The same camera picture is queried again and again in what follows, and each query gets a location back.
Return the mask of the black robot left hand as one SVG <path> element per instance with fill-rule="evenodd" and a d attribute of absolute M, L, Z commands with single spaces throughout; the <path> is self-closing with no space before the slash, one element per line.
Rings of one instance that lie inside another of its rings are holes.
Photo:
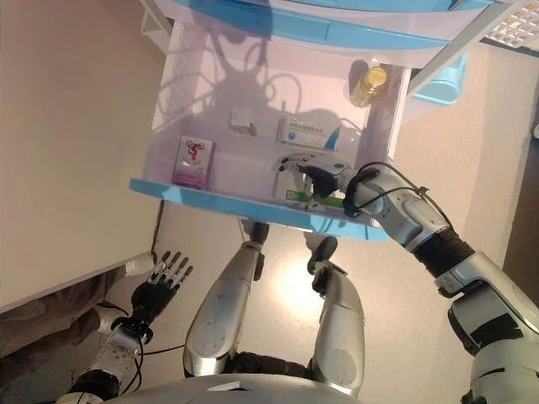
<path fill-rule="evenodd" d="M 163 312 L 193 271 L 181 252 L 166 251 L 131 296 L 132 317 L 147 325 Z"/>

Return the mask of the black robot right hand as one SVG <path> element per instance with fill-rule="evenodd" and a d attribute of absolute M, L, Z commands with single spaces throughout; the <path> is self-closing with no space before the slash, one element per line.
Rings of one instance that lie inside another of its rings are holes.
<path fill-rule="evenodd" d="M 356 174 L 348 163 L 322 153 L 292 153 L 278 159 L 276 167 L 280 173 L 304 174 L 311 180 L 312 195 L 319 199 L 326 199 L 335 191 L 345 191 Z"/>

